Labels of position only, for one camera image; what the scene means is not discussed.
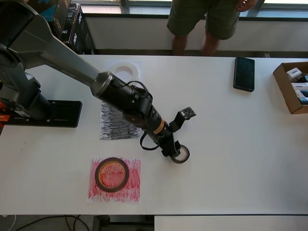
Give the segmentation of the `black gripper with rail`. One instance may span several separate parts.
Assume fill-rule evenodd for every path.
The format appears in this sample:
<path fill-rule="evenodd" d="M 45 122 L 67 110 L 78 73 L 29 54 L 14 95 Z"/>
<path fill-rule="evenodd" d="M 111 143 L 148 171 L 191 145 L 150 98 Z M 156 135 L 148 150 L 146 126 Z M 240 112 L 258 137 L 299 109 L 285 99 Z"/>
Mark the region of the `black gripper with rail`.
<path fill-rule="evenodd" d="M 158 146 L 162 149 L 164 157 L 177 157 L 180 155 L 181 145 L 178 141 L 174 141 L 174 134 L 170 132 L 158 138 Z"/>

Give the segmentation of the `person's left hand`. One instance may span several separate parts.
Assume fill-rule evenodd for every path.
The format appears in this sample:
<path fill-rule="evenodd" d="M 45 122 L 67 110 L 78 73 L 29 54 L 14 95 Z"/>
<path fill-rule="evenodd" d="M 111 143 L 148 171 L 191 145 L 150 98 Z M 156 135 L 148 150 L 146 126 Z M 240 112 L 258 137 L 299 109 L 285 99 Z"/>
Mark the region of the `person's left hand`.
<path fill-rule="evenodd" d="M 236 4 L 236 10 L 238 12 L 246 12 L 250 8 L 254 7 L 258 0 L 238 0 Z"/>

